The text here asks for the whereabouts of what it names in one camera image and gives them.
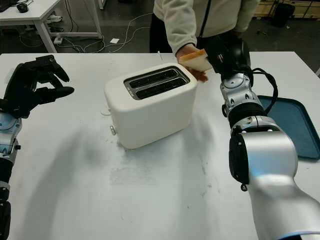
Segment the white toaster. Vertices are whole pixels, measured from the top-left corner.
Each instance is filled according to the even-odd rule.
[[[104,93],[113,134],[128,149],[162,139],[191,121],[197,80],[177,63],[110,80]]]

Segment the zipper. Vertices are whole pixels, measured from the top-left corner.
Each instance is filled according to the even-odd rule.
[[[211,5],[211,0],[208,0],[208,4],[206,5],[206,10],[205,10],[205,14],[204,14],[203,23],[202,23],[202,26],[201,26],[199,38],[202,38],[202,35],[204,34],[205,26],[206,26],[206,23],[207,23],[207,20],[208,20],[209,11],[210,11],[210,5]]]

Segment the table surface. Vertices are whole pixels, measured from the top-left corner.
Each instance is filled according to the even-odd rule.
[[[28,6],[29,11],[20,13],[16,7],[9,7],[0,12],[0,22],[41,20],[60,0],[33,0]]]
[[[302,102],[320,133],[320,79],[294,52],[251,52],[252,67],[272,73],[279,96]],[[43,54],[0,55],[0,81],[18,63]],[[10,240],[256,240],[250,197],[229,172],[228,121],[220,76],[199,83],[191,124],[124,149],[102,116],[104,84],[174,62],[172,54],[55,54],[75,92],[39,105],[18,136],[10,180]],[[272,87],[255,76],[254,91]],[[299,160],[296,182],[320,201],[320,164]]]

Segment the floor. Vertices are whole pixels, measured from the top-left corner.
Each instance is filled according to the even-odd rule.
[[[130,20],[151,13],[153,0],[132,0],[132,3],[118,3],[118,0],[107,0],[104,10],[98,10],[100,26],[104,35],[105,43],[110,44],[113,38],[123,43],[126,38],[126,30]],[[83,0],[69,0],[71,15],[79,26],[80,32],[93,32],[95,27]],[[57,15],[63,16],[63,21],[53,26],[63,28],[66,32],[71,29],[71,21],[66,12],[65,1],[62,0],[56,9]],[[117,53],[148,53],[149,52],[149,29],[151,16],[142,16],[133,21],[129,27],[127,40],[135,30],[133,39],[122,45],[106,47],[102,53],[116,51]],[[46,53],[46,49],[40,41],[36,31],[25,32],[19,28],[22,37],[16,30],[6,29],[5,34],[0,36],[0,53]],[[247,41],[251,51],[295,51],[305,63],[315,72],[320,67],[320,21],[292,19],[287,27],[277,28],[270,25],[270,20],[252,20],[243,38]],[[97,42],[94,39],[71,39],[75,45],[82,48]],[[63,46],[70,46],[66,41]],[[87,52],[95,52],[101,49],[101,42],[86,48]],[[72,47],[57,47],[59,53],[75,53]]]

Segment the blue tray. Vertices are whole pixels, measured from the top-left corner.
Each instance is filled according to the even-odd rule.
[[[258,96],[264,109],[272,97]],[[299,157],[320,159],[320,139],[306,108],[297,100],[279,97],[268,116],[292,139]]]

